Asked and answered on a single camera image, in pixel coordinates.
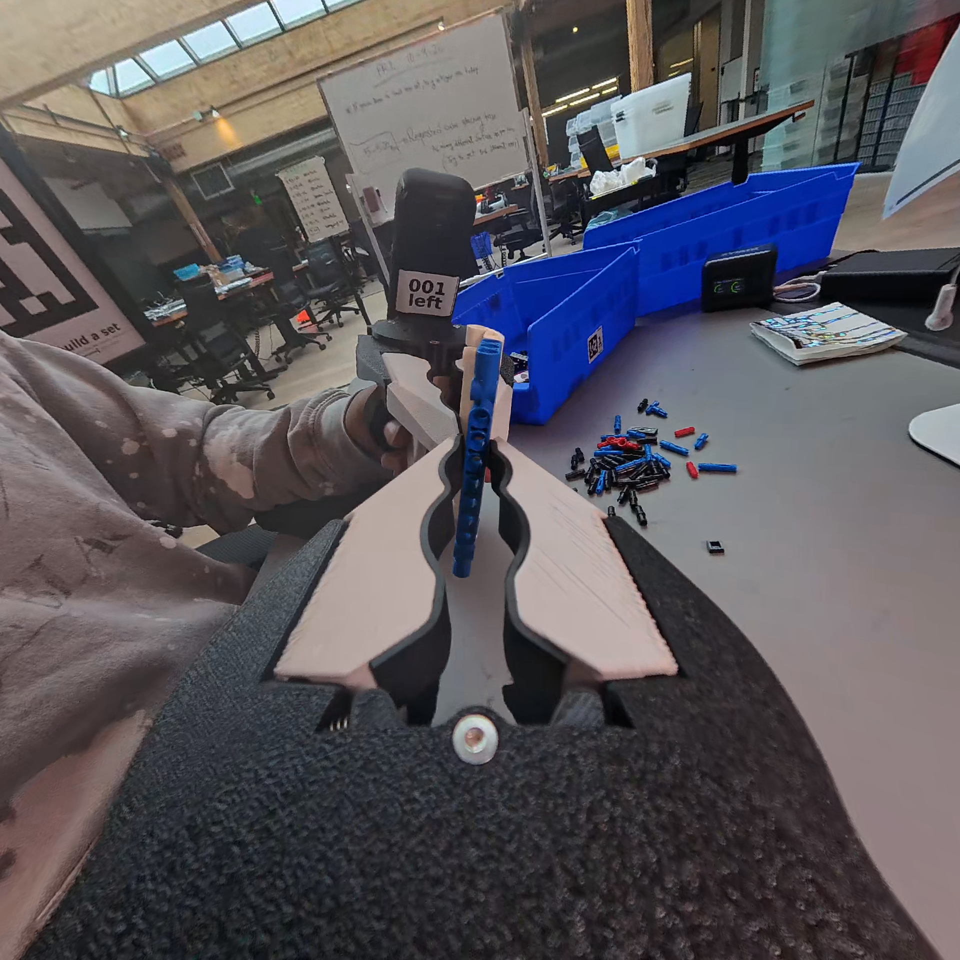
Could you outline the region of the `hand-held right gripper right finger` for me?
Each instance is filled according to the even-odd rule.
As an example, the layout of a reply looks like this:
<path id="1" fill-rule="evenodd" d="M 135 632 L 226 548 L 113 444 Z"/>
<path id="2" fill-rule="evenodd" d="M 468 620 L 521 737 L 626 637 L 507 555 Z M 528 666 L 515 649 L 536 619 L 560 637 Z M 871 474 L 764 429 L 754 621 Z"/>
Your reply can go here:
<path id="1" fill-rule="evenodd" d="M 508 622 L 562 687 L 679 674 L 606 515 L 508 441 L 490 446 L 498 531 L 512 561 Z"/>

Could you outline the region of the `grey desk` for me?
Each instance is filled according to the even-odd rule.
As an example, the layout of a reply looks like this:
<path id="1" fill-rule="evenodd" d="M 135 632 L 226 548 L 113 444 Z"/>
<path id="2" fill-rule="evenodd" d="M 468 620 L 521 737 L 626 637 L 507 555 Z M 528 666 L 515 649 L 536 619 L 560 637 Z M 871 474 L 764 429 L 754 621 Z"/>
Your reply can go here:
<path id="1" fill-rule="evenodd" d="M 435 735 L 321 735 L 294 791 L 296 906 L 322 958 L 905 958 L 908 912 L 958 958 L 958 470 L 906 434 L 958 371 L 898 351 L 797 368 L 746 314 L 651 319 L 546 426 L 511 434 L 560 475 L 641 397 L 697 426 L 734 476 L 675 477 L 646 538 L 740 628 L 788 715 L 723 685 L 721 715 L 508 731 L 456 772 Z M 726 553 L 712 556 L 706 540 Z M 829 875 L 822 873 L 829 870 Z"/>

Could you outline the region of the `long blue plastic bin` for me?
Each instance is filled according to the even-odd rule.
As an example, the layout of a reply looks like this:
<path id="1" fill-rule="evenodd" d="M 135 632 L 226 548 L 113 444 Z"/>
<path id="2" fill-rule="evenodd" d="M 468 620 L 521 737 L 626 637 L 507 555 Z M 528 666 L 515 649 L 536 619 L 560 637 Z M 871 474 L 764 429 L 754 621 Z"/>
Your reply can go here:
<path id="1" fill-rule="evenodd" d="M 709 258 L 774 245 L 780 272 L 827 258 L 857 172 L 851 162 L 750 174 L 591 226 L 582 249 L 638 250 L 641 315 L 698 301 Z"/>

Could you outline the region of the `blue toy beam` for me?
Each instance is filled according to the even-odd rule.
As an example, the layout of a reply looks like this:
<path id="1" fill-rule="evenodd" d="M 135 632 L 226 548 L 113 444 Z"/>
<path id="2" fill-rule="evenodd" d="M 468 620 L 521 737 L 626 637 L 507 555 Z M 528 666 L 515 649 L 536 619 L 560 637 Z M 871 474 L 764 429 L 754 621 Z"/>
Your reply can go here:
<path id="1" fill-rule="evenodd" d="M 453 547 L 452 573 L 460 579 L 470 576 L 474 560 L 501 354 L 497 340 L 484 339 L 477 348 L 470 389 L 473 404 L 462 433 L 462 485 Z"/>

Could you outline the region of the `person's left forearm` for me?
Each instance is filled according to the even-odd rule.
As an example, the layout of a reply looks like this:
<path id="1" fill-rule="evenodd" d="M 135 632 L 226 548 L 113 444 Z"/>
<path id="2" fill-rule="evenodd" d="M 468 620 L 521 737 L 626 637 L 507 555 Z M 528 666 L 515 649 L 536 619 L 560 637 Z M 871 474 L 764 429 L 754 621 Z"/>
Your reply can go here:
<path id="1" fill-rule="evenodd" d="M 138 413 L 145 448 L 123 498 L 144 518 L 239 530 L 256 513 L 358 494 L 389 476 L 347 429 L 359 394 L 326 390 L 276 412 L 154 390 Z"/>

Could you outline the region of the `black framed marker sign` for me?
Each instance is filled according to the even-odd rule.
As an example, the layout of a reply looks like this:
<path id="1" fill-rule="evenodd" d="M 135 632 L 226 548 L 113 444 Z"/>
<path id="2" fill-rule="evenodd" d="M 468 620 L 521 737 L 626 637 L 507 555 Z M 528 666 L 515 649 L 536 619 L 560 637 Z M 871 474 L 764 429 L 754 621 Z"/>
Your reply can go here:
<path id="1" fill-rule="evenodd" d="M 152 328 L 46 181 L 1 131 L 1 321 L 28 339 L 120 370 Z"/>

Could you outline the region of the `short blue plastic bin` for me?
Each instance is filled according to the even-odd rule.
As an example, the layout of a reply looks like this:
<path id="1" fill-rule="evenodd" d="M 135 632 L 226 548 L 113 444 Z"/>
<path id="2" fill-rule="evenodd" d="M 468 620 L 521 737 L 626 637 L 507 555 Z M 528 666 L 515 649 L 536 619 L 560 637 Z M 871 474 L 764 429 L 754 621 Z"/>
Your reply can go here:
<path id="1" fill-rule="evenodd" d="M 458 294 L 455 325 L 497 330 L 506 353 L 526 353 L 513 421 L 545 425 L 600 368 L 640 315 L 639 275 L 639 245 L 621 244 L 526 260 Z"/>

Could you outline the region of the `shiny sticker sheet booklet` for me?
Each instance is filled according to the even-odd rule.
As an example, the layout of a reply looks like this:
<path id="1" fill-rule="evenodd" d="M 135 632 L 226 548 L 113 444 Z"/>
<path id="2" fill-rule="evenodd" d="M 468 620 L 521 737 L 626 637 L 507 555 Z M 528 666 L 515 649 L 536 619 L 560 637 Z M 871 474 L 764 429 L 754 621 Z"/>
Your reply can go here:
<path id="1" fill-rule="evenodd" d="M 752 321 L 750 333 L 797 367 L 883 352 L 907 336 L 840 302 Z"/>

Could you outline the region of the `whiteboard on stand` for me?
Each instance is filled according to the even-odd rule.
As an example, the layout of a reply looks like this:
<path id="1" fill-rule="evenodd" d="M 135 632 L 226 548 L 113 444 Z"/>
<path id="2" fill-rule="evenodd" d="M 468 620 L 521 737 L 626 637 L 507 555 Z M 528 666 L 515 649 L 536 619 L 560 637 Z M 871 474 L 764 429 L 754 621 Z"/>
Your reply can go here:
<path id="1" fill-rule="evenodd" d="M 505 7 L 328 72 L 317 85 L 384 273 L 375 226 L 393 219 L 397 184 L 410 168 L 453 174 L 475 189 L 528 172 L 546 230 L 542 168 L 530 113 L 520 107 Z"/>

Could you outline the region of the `clear plastic storage boxes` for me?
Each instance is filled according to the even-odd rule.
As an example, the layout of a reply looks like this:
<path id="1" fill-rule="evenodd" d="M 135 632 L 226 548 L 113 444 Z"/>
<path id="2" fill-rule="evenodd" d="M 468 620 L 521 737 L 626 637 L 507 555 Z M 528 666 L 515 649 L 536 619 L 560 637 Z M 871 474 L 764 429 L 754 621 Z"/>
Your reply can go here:
<path id="1" fill-rule="evenodd" d="M 570 166 L 586 167 L 579 137 L 597 128 L 605 150 L 621 160 L 647 157 L 683 138 L 690 102 L 690 73 L 681 73 L 625 97 L 594 102 L 566 123 Z"/>

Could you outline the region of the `pile of toy connector pins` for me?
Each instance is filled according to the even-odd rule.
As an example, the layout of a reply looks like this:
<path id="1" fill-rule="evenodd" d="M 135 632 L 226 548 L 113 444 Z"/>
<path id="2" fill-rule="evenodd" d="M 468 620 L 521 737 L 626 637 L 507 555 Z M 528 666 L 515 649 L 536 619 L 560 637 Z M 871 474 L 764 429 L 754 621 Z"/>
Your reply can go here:
<path id="1" fill-rule="evenodd" d="M 574 493 L 600 501 L 609 518 L 630 520 L 646 531 L 646 500 L 675 477 L 696 482 L 739 473 L 737 463 L 713 459 L 709 433 L 694 426 L 666 427 L 666 420 L 661 402 L 643 398 L 632 422 L 616 414 L 592 446 L 572 449 L 563 481 Z"/>

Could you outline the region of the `white crumpled plastic bag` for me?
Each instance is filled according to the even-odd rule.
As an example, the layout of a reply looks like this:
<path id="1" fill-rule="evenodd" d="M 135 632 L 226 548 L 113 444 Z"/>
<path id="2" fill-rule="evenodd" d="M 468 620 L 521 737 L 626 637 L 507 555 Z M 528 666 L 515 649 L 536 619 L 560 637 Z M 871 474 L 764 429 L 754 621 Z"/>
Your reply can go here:
<path id="1" fill-rule="evenodd" d="M 609 171 L 596 171 L 589 182 L 589 197 L 593 200 L 630 188 L 657 174 L 657 160 L 639 156 Z"/>

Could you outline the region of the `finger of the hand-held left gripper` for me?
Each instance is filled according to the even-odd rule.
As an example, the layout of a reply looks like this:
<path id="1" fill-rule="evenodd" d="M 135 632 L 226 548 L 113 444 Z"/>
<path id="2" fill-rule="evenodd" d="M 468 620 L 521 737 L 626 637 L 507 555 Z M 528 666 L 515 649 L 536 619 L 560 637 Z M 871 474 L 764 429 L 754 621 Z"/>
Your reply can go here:
<path id="1" fill-rule="evenodd" d="M 442 399 L 421 357 L 390 352 L 381 356 L 387 374 L 386 404 L 391 418 L 413 439 L 413 454 L 425 455 L 460 435 L 457 414 Z"/>
<path id="2" fill-rule="evenodd" d="M 496 383 L 496 395 L 490 426 L 492 441 L 507 441 L 509 438 L 515 374 L 515 361 L 506 351 L 501 354 Z"/>

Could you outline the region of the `white booklet stand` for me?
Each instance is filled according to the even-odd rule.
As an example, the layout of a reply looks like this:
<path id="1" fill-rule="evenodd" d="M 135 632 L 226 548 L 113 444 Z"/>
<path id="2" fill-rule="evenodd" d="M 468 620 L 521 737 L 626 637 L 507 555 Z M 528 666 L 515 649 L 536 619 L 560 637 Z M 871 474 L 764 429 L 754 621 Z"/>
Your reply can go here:
<path id="1" fill-rule="evenodd" d="M 959 467 L 958 403 L 914 416 L 908 424 L 908 435 L 914 444 Z"/>

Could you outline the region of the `person's left hand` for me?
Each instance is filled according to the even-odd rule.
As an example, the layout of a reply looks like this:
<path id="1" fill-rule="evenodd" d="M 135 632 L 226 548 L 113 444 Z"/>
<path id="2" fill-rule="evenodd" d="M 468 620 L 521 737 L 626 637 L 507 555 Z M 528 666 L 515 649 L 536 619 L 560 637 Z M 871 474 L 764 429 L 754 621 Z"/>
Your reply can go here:
<path id="1" fill-rule="evenodd" d="M 381 466 L 396 477 L 408 468 L 412 456 L 412 436 L 387 406 L 387 390 L 383 385 L 371 389 L 363 407 L 366 435 L 380 454 Z"/>

